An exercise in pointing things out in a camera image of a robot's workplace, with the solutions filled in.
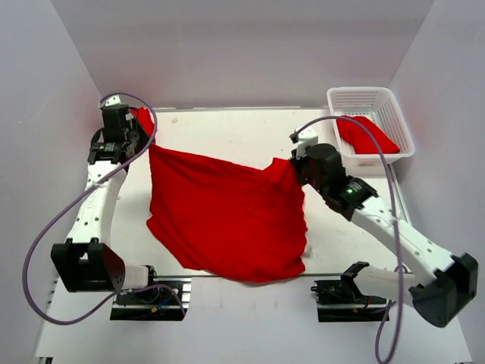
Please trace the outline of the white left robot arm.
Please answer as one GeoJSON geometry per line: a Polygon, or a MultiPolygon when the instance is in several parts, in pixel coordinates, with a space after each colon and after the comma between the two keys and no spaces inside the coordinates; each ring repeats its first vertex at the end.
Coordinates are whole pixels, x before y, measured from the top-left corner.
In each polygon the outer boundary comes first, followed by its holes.
{"type": "Polygon", "coordinates": [[[150,303],[160,294],[153,268],[130,265],[111,248],[111,225],[127,162],[144,150],[154,127],[147,108],[126,104],[102,107],[103,127],[91,140],[87,197],[64,243],[56,243],[51,259],[69,292],[120,292],[134,289],[150,303]]]}

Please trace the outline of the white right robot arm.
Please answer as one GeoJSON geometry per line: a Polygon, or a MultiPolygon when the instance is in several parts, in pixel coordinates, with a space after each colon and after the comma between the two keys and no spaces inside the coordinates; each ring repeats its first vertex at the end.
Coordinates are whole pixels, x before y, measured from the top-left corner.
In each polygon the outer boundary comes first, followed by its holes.
{"type": "Polygon", "coordinates": [[[426,322],[444,328],[475,298],[477,260],[467,253],[451,253],[395,218],[371,185],[346,173],[333,146],[300,143],[290,162],[302,186],[311,186],[331,210],[367,231],[410,270],[399,275],[356,262],[336,280],[316,281],[312,291],[319,304],[366,303],[371,297],[403,299],[426,322]]]}

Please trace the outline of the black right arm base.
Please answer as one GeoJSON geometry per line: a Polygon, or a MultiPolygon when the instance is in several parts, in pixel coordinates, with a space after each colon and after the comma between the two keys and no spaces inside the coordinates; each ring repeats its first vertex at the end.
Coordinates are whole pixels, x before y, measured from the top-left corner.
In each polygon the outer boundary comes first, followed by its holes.
{"type": "Polygon", "coordinates": [[[315,281],[311,292],[320,323],[379,322],[389,302],[381,297],[357,297],[339,280],[315,281]]]}

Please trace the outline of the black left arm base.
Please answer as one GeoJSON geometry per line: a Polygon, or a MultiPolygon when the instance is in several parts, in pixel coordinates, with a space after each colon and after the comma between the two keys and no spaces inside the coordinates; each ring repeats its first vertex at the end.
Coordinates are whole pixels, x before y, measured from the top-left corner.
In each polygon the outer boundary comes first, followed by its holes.
{"type": "Polygon", "coordinates": [[[156,278],[156,287],[140,293],[117,295],[111,305],[110,320],[131,322],[181,322],[188,313],[191,278],[156,278]]]}

